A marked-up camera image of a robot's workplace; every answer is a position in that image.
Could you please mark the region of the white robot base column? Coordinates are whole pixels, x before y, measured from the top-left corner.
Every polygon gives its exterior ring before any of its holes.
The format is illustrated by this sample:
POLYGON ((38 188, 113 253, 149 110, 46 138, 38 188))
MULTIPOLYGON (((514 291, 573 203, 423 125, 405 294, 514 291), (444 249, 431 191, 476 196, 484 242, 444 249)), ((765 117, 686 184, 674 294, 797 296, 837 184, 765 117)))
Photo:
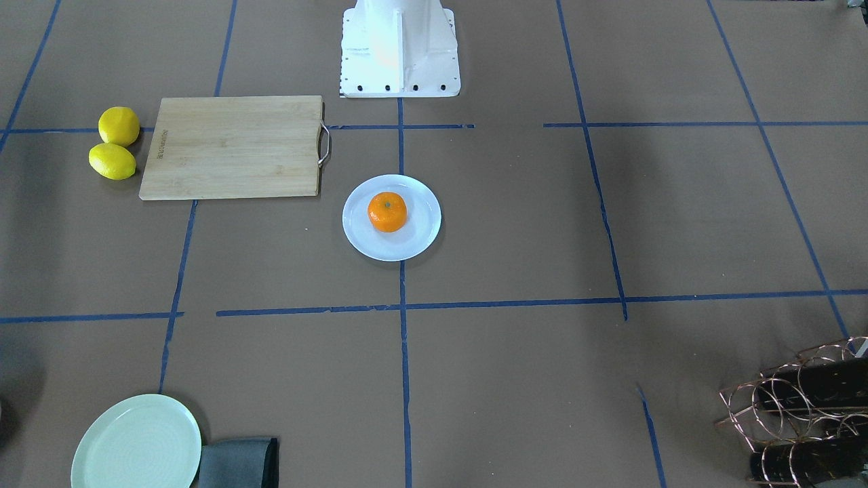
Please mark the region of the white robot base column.
POLYGON ((339 96, 455 97, 456 19, 439 1, 357 1, 342 16, 339 96))

